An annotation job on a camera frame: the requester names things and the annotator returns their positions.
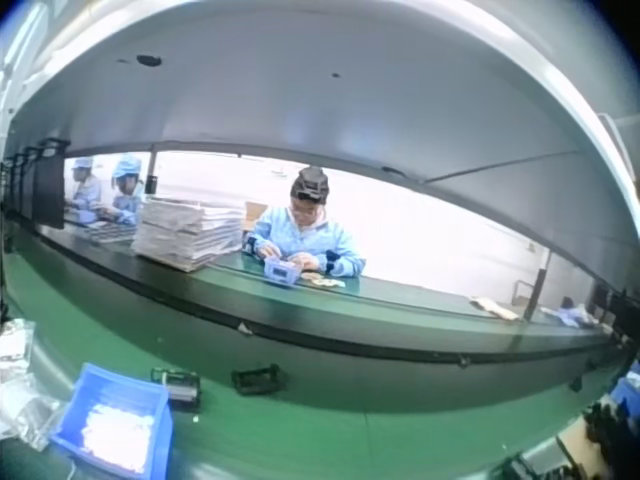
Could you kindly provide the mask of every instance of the hand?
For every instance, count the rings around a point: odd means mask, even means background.
[[[288,258],[290,262],[299,265],[302,270],[316,271],[320,268],[320,260],[314,255],[306,252],[296,253]]]
[[[257,250],[258,256],[260,258],[270,258],[270,257],[282,257],[282,252],[275,243],[266,242]]]
[[[103,218],[114,219],[118,216],[118,210],[113,207],[101,206],[98,208],[98,214]]]

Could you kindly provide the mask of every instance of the overhead cover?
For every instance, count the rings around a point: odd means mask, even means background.
[[[484,13],[457,0],[187,3],[53,77],[7,152],[55,135],[70,156],[166,147],[342,168],[485,215],[623,288],[637,204],[614,144],[528,43],[455,6]]]

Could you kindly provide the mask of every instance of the glasses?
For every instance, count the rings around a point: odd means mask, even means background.
[[[319,205],[300,205],[295,200],[291,201],[291,211],[304,217],[315,217],[318,214]]]

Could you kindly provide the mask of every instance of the black tool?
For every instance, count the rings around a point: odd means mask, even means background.
[[[151,369],[151,381],[167,387],[172,407],[195,410],[200,407],[200,377],[193,372]]]
[[[241,395],[267,395],[284,389],[284,374],[278,365],[231,373],[233,386]]]

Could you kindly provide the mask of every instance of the woman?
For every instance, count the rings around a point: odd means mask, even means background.
[[[77,185],[71,200],[65,199],[65,205],[77,210],[89,210],[89,208],[100,202],[101,186],[100,180],[96,178],[91,169],[93,168],[93,158],[77,158],[73,164],[73,180]]]
[[[325,211],[329,179],[321,168],[300,171],[291,187],[291,205],[267,209],[247,235],[245,251],[259,258],[278,257],[333,277],[355,277],[365,259],[351,235]]]
[[[122,156],[112,175],[112,182],[120,193],[113,199],[111,207],[103,207],[101,216],[115,223],[136,225],[138,210],[142,204],[142,182],[140,182],[139,158],[127,153]]]

